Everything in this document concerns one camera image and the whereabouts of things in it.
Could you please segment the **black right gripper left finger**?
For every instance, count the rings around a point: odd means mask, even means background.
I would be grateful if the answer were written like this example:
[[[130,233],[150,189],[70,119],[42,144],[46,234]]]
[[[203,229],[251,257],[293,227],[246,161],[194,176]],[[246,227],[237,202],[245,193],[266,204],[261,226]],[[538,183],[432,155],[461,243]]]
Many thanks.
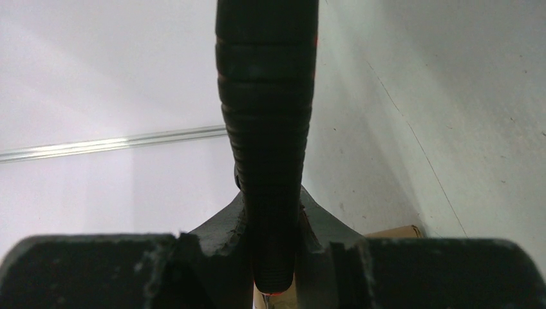
[[[30,236],[1,263],[1,307],[250,308],[245,227],[237,195],[179,235]]]

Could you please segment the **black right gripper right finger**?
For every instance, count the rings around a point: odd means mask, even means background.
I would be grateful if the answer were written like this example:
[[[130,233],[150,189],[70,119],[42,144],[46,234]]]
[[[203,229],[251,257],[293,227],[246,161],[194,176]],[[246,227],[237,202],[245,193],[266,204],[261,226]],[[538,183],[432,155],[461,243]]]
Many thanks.
[[[532,259],[502,239],[369,238],[301,191],[300,308],[544,308]]]

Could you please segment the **brown cardboard express box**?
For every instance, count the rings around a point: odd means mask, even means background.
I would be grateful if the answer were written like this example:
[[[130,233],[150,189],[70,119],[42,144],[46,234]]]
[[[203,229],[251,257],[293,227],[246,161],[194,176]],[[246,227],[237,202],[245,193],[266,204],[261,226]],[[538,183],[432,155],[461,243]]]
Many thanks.
[[[366,234],[371,238],[422,238],[420,229],[415,225],[406,225],[394,229]],[[262,294],[254,287],[253,308],[257,309],[296,309],[297,302],[296,277],[288,290],[281,294]]]

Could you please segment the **red black utility knife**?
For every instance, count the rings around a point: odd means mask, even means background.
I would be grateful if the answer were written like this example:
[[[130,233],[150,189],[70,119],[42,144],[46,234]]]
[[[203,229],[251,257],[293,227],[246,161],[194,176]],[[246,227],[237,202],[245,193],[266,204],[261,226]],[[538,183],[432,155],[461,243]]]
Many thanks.
[[[317,1],[218,1],[221,111],[247,218],[257,289],[292,284],[314,97]]]

